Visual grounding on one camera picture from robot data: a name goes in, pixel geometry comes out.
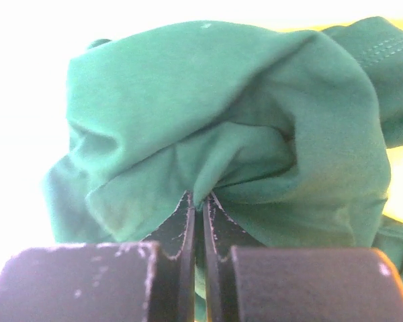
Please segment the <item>green t-shirt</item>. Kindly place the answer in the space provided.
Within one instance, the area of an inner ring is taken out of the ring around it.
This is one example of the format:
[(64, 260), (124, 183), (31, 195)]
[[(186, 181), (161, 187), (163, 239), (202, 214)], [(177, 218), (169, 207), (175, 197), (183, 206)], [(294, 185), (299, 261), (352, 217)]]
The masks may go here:
[(270, 247), (375, 247), (403, 282), (384, 215), (403, 146), (403, 30), (224, 21), (98, 40), (71, 59), (69, 150), (46, 174), (59, 243), (136, 242), (193, 192)]

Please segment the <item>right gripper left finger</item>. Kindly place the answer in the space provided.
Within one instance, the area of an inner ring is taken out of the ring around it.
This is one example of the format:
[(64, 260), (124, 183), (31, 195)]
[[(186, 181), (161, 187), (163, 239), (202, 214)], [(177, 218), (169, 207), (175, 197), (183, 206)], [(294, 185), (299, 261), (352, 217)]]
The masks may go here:
[(193, 321), (194, 244), (187, 191), (142, 241), (24, 249), (0, 272), (0, 321)]

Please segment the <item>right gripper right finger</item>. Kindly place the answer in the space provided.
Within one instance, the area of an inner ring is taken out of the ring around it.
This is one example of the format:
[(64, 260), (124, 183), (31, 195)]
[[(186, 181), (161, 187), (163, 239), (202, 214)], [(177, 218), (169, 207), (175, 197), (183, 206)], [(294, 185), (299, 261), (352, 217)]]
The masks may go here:
[(403, 321), (403, 283), (375, 248), (268, 248), (214, 194), (203, 209), (208, 321)]

